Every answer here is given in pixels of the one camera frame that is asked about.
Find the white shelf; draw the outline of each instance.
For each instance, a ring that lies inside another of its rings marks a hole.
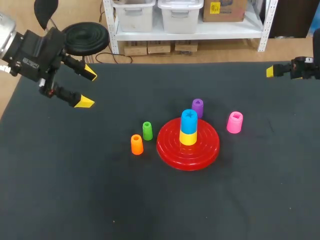
[[[155,8],[152,32],[123,32],[117,26],[115,38],[117,41],[259,39],[264,28],[250,2],[243,22],[203,22],[202,17],[200,12],[196,33],[168,34],[164,32],[161,10]]]

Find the plastic bin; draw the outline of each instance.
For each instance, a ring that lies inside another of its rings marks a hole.
[[[164,31],[168,34],[194,34],[204,0],[158,0]]]
[[[121,30],[123,32],[151,32],[153,6],[156,4],[156,0],[128,0],[128,2],[127,4],[121,4],[118,1],[112,3]]]

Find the cable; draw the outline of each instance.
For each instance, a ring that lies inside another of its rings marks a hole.
[[[52,25],[53,25],[56,29],[58,29],[58,28],[57,28],[57,25],[56,25],[55,22],[52,20],[52,18],[50,18],[50,21],[51,21]]]
[[[122,57],[129,58],[129,59],[130,59],[130,63],[129,63],[129,64],[132,64],[132,63],[133,63],[134,60],[133,60],[133,58],[132,58],[131,56],[126,56],[126,55],[123,55],[123,54],[114,54],[114,53],[112,53],[112,50],[111,50],[111,48],[110,48],[110,45],[109,45],[108,47],[109,47],[109,49],[110,49],[111,52],[101,52],[101,53],[98,53],[97,55],[95,55],[95,60],[96,60],[98,63],[105,64],[105,62],[102,62],[102,61],[99,61],[99,60],[98,60],[98,56],[100,56],[100,55],[102,55],[102,54],[112,55],[113,60],[114,60],[114,62],[115,62],[116,64],[119,64],[119,62],[117,62],[115,56],[122,56]]]
[[[101,1],[101,4],[100,4],[100,17],[99,17],[99,23],[101,23],[101,21],[102,21],[102,15],[105,13],[105,11],[101,11],[101,8],[102,8],[102,4],[104,3],[104,1],[102,0]]]
[[[104,3],[104,1],[102,0],[101,1],[101,4],[100,4],[100,17],[99,17],[99,23],[101,23],[102,21],[102,15],[105,13],[105,11],[101,11],[101,8],[102,8],[102,4]],[[113,17],[116,17],[116,10],[115,8],[113,8]],[[100,55],[103,55],[103,54],[107,54],[107,55],[112,55],[113,57],[113,60],[116,64],[119,64],[119,62],[116,60],[115,56],[122,56],[122,57],[126,57],[126,58],[129,58],[130,59],[130,63],[129,64],[132,64],[133,63],[133,58],[131,56],[126,56],[126,55],[123,55],[123,54],[114,54],[110,48],[110,45],[108,45],[109,49],[110,49],[110,52],[100,52],[98,53],[97,55],[95,55],[95,60],[98,62],[98,63],[105,63],[105,62],[102,62],[102,61],[99,61],[98,60],[98,56]]]

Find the pink cup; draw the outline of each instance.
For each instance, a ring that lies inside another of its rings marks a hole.
[[[234,111],[230,114],[228,124],[226,129],[229,133],[238,134],[241,131],[242,122],[244,121],[244,116],[241,112]]]

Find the yellow ring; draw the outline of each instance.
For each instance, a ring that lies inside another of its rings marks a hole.
[[[191,146],[197,142],[197,132],[193,134],[185,134],[180,130],[180,143],[186,146]]]

